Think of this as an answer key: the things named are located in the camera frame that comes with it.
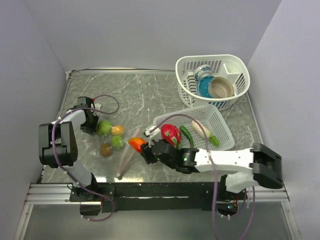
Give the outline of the fake green apple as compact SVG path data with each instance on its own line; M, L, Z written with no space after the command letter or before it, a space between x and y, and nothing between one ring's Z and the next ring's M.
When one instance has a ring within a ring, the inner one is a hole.
M113 135L111 137L111 146L113 149L120 150L124 147L125 142L121 135Z
M96 132L100 136L109 136L113 125L109 120L101 120L96 126Z

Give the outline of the fake red dragon fruit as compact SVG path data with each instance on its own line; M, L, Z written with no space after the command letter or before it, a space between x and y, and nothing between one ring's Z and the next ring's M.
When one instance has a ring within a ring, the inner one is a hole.
M164 124L160 128L162 139L171 144L174 147L177 147L182 140L182 134L180 130L172 124Z

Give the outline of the clear zip top bag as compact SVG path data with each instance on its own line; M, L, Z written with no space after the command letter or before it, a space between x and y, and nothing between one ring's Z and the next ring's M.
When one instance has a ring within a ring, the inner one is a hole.
M97 123L93 135L101 139L98 145L98 153L103 158L110 158L116 151L121 151L116 171L116 177L121 179L123 172L135 155L134 150L129 152L130 146L124 139L124 126L114 125L109 120L101 120Z

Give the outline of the fake carrot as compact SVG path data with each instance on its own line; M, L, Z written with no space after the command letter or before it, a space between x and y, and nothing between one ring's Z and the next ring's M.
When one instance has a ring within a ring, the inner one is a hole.
M138 153L143 151L143 145L147 142L140 137L132 137L128 140L128 144Z

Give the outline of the fake orange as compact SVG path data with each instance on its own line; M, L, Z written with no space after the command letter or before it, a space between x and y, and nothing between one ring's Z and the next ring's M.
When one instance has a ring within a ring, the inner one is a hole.
M122 136L125 133L125 127L122 125L115 125L111 128L111 134L115 136Z

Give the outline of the fake brown kiwi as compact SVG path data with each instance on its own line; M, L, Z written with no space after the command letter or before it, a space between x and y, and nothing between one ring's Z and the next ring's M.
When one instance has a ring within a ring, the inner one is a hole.
M103 143L100 146L100 154L103 157L109 157L113 154L113 150L112 150L112 145L109 144L108 142Z

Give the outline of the fake green chili pepper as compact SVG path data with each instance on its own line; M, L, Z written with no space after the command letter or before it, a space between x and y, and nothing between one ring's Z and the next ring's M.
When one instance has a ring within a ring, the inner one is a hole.
M187 138L187 140L189 141L190 148L193 148L194 147L194 141L193 141L193 137L192 137L191 133L189 132L189 130L183 125L181 125L179 127L179 130Z

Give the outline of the fake white radish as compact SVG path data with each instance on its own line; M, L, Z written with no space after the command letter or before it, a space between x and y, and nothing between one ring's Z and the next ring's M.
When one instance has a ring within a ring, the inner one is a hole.
M215 135L212 135L210 130L206 128L202 123L200 123L199 121L193 120L191 124L195 132L200 137L202 137L203 139L207 139L215 147L218 147L220 145L220 141L218 140L218 138Z

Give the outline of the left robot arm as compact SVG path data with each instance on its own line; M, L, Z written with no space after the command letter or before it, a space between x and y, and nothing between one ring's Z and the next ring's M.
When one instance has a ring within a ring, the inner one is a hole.
M44 123L38 127L39 160L43 165L53 169L62 166L72 179L76 188L83 185L81 195L88 201L97 199L100 193L95 176L86 170L78 161L78 147L75 130L93 135L99 121L95 113L95 103L92 98L83 96L77 99L77 105L72 110L85 108L68 115L54 127L54 122Z

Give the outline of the teal plate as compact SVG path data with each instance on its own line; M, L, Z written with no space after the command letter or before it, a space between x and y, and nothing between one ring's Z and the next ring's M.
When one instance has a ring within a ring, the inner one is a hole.
M212 82L214 76L207 75L200 78L196 83L196 95L204 98L211 98L209 94L209 85Z

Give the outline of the beige bowl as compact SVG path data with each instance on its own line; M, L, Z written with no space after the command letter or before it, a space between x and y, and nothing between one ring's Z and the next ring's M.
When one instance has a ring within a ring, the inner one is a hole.
M235 90L231 83L220 76L216 76L211 81L208 92L213 99L233 97Z

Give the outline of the blue white patterned bowl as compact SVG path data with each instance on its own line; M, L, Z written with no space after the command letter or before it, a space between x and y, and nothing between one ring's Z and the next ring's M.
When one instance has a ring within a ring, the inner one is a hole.
M193 72L193 77L196 81L203 77L210 76L212 74L212 68L208 64L204 64L196 68Z

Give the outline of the round white dish basket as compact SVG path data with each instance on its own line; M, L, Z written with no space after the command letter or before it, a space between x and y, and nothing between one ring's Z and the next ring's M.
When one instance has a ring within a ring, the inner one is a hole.
M181 57L175 73L179 97L187 107L212 104L226 110L251 84L246 65L231 54Z

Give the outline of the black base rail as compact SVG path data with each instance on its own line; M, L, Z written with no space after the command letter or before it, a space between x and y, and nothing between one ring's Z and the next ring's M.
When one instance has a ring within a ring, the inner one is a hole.
M111 197L99 192L97 184L97 192L99 195L94 195L86 192L82 188L76 188L71 185L71 200L75 200L80 204L80 213L85 216L96 216L99 213L110 213L120 211L155 211L155 210L188 210L200 209L202 211L210 211L212 209L211 196L191 196L187 198L125 198L125 197Z

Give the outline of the aluminium frame rail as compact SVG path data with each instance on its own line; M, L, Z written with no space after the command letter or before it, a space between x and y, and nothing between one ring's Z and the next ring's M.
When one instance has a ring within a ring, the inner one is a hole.
M150 199L164 197L188 198L211 196L213 182L99 182L98 191L113 198ZM24 201L25 205L76 204L68 183L31 184ZM267 189L255 187L256 202L288 202L285 188Z

